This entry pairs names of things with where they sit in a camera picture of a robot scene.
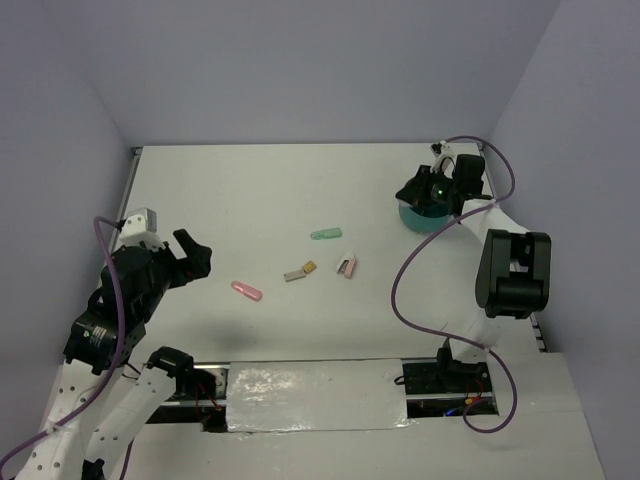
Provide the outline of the pink correction tape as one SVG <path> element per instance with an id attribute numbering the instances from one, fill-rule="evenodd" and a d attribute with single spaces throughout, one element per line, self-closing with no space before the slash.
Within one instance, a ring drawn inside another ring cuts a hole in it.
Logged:
<path id="1" fill-rule="evenodd" d="M 254 302 L 259 302 L 263 296 L 259 289 L 239 281 L 232 281 L 231 288 Z"/>

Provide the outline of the grey eraser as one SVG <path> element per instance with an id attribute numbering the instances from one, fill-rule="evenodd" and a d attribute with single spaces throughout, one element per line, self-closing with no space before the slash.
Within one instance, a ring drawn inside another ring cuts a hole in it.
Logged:
<path id="1" fill-rule="evenodd" d="M 306 277 L 306 272 L 303 269 L 287 272 L 283 275 L 286 282 L 299 280 Z"/>

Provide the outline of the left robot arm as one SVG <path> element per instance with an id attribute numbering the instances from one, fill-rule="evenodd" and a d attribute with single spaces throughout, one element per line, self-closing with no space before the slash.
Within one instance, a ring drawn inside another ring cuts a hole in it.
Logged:
<path id="1" fill-rule="evenodd" d="M 30 453 L 17 478 L 108 479 L 113 473 L 124 478 L 134 440 L 149 418 L 165 400 L 185 398 L 195 389 L 193 357 L 161 347 L 125 397 L 104 409 L 164 294 L 211 272 L 210 248 L 184 229 L 173 236 L 182 258 L 149 230 L 139 237 L 124 234 L 123 246 L 103 252 L 101 285 L 71 327 L 46 422 L 1 460 Z"/>

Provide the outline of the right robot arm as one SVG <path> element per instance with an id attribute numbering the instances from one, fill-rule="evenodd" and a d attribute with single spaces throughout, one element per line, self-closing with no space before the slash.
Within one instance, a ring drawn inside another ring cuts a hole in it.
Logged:
<path id="1" fill-rule="evenodd" d="M 434 164 L 419 166 L 395 194 L 405 224 L 414 220 L 441 223 L 420 244 L 421 249 L 454 226 L 467 228 L 483 243 L 474 283 L 479 320 L 463 334 L 430 329 L 429 334 L 444 340 L 434 366 L 428 372 L 403 373 L 395 380 L 398 385 L 438 386 L 446 391 L 471 383 L 481 386 L 486 367 L 456 357 L 455 348 L 489 353 L 497 331 L 492 320 L 525 319 L 548 304 L 551 238 L 525 229 L 504 213 L 503 199 L 484 191 L 485 169 L 479 155 L 440 153 Z"/>

